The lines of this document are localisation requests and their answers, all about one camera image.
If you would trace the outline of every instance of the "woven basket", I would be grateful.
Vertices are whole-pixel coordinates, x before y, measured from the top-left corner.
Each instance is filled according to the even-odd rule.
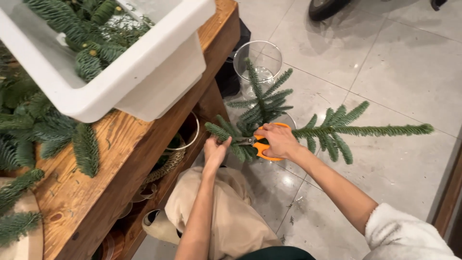
[[[185,146],[185,142],[183,138],[180,136],[180,147]],[[176,150],[173,151],[167,162],[159,169],[149,173],[146,179],[143,182],[143,185],[158,180],[165,176],[167,173],[171,172],[178,164],[180,164],[181,160],[184,158],[184,154],[186,153],[186,149]]]

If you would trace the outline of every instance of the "wooden workbench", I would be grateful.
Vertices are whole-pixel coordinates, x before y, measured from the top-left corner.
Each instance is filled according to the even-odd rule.
[[[125,233],[125,247],[118,259],[130,259],[146,236],[141,218],[165,202],[177,175],[191,165],[203,147],[208,137],[203,124],[214,121],[216,114],[227,118],[214,77],[239,40],[239,19],[236,2],[216,3],[216,13],[198,30],[207,68],[201,80],[162,118],[144,122],[118,111],[95,123],[100,168],[93,179],[76,170],[72,147],[51,160],[37,162],[46,173],[33,190],[44,217],[44,260],[91,257],[194,108],[201,129],[184,160],[158,181],[153,199],[134,206],[137,212],[126,222],[118,221]],[[192,125],[190,132],[195,131],[195,123]],[[189,136],[183,138],[188,142]]]

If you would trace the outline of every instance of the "white fleece sleeve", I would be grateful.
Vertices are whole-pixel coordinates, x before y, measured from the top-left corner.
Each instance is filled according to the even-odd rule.
[[[409,214],[380,204],[366,224],[371,252],[364,260],[456,260],[436,228]]]

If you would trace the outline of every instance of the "white plastic bin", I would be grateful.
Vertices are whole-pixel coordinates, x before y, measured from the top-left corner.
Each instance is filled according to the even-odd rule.
[[[206,65],[196,31],[215,13],[215,1],[129,3],[156,25],[89,83],[74,72],[76,54],[21,0],[0,0],[0,39],[61,113],[90,123],[115,107],[152,121],[201,78]]]

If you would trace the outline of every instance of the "wheel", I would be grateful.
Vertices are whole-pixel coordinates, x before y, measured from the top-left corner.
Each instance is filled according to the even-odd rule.
[[[319,22],[333,16],[349,2],[350,0],[311,0],[308,15],[311,20]]]

